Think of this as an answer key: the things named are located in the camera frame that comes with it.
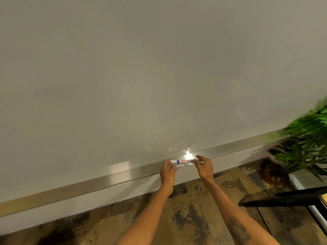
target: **tattoo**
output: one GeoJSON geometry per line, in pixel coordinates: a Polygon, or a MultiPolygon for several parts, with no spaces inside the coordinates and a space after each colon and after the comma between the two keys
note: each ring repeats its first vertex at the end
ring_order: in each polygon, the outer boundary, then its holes
{"type": "Polygon", "coordinates": [[[233,239],[238,242],[239,245],[249,244],[251,236],[246,232],[246,228],[235,217],[229,219],[227,228],[233,239]]]}

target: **person's left arm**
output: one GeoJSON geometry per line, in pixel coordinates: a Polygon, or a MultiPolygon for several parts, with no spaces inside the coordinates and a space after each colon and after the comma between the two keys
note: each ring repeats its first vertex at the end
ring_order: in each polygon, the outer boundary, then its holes
{"type": "Polygon", "coordinates": [[[133,224],[120,236],[117,245],[150,245],[168,196],[173,192],[176,167],[170,160],[161,167],[161,187],[133,224]]]}

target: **dry erase marker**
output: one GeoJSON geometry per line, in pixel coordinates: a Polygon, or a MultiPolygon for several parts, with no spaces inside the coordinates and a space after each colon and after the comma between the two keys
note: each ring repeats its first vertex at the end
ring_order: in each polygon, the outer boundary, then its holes
{"type": "Polygon", "coordinates": [[[193,162],[193,159],[191,160],[170,160],[170,163],[177,163],[177,164],[185,164],[185,163],[191,163],[193,162]]]}

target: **forearm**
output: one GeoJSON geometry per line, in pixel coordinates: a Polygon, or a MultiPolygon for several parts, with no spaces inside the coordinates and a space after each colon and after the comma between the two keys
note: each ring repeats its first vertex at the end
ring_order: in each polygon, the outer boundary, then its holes
{"type": "Polygon", "coordinates": [[[207,185],[236,245],[279,245],[263,227],[236,206],[213,179],[207,180],[207,185]]]}
{"type": "Polygon", "coordinates": [[[117,245],[148,245],[151,243],[172,184],[167,182],[161,185],[145,210],[117,240],[117,245]]]}

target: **brown pot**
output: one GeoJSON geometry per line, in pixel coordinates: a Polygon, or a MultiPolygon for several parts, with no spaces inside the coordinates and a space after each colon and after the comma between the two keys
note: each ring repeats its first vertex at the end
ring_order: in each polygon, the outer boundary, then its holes
{"type": "Polygon", "coordinates": [[[280,185],[288,182],[288,174],[281,172],[281,166],[276,163],[271,163],[264,166],[260,171],[260,177],[264,182],[270,185],[280,185]]]}

